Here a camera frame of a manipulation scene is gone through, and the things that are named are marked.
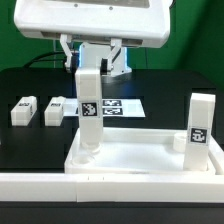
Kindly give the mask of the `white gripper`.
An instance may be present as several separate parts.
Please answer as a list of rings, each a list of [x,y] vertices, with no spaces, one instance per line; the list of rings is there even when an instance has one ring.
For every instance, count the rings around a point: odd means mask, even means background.
[[[170,4],[170,0],[17,0],[14,23],[29,38],[60,38],[67,72],[78,66],[74,41],[111,40],[110,53],[101,60],[101,72],[110,73],[122,44],[160,48],[166,43]]]

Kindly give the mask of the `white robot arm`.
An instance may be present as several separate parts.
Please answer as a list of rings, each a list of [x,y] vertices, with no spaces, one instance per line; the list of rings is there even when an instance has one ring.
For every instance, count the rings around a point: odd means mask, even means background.
[[[16,0],[14,22],[26,37],[58,40],[72,68],[72,42],[81,66],[108,77],[128,73],[129,47],[160,48],[170,35],[173,0]]]

